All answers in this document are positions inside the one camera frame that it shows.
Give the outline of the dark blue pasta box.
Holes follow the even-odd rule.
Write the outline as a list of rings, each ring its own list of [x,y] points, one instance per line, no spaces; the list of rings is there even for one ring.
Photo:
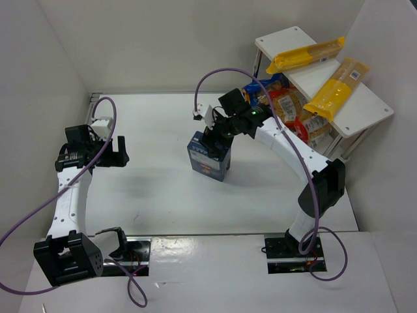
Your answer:
[[[209,157],[207,149],[202,145],[203,133],[196,131],[187,145],[188,156],[192,169],[202,175],[222,182],[231,165],[231,148],[223,149],[223,157]]]

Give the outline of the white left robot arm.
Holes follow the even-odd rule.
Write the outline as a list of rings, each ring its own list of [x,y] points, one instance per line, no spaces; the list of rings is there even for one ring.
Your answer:
[[[124,167],[129,161],[125,139],[117,138],[113,150],[110,117],[91,125],[67,127],[67,142],[61,147],[55,170],[59,197],[53,222],[45,240],[34,245],[33,254],[53,287],[101,276],[104,260],[127,250],[120,227],[108,228],[92,238],[86,234],[87,194],[95,167]]]

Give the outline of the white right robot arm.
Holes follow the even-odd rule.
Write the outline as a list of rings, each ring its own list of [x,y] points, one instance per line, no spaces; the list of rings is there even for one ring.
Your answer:
[[[223,113],[208,104],[196,104],[193,116],[206,127],[201,143],[210,158],[223,158],[235,136],[248,135],[257,140],[291,167],[306,185],[298,197],[300,211],[288,230],[301,241],[310,237],[318,220],[343,196],[345,165],[316,153],[308,144],[275,120],[270,106],[251,106],[238,89],[218,99]]]

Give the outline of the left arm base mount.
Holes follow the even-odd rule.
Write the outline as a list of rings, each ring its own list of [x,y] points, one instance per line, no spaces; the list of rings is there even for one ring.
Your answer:
[[[126,235],[120,227],[108,228],[91,237],[104,259],[117,261],[133,276],[148,276],[151,256],[150,237]]]

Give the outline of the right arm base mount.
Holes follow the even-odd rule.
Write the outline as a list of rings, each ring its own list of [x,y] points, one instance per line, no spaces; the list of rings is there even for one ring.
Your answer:
[[[313,272],[326,272],[321,239],[318,237],[311,252],[302,255],[298,251],[298,243],[286,237],[286,233],[272,233],[264,236],[264,247],[261,251],[266,255],[268,274],[307,273],[313,266]]]

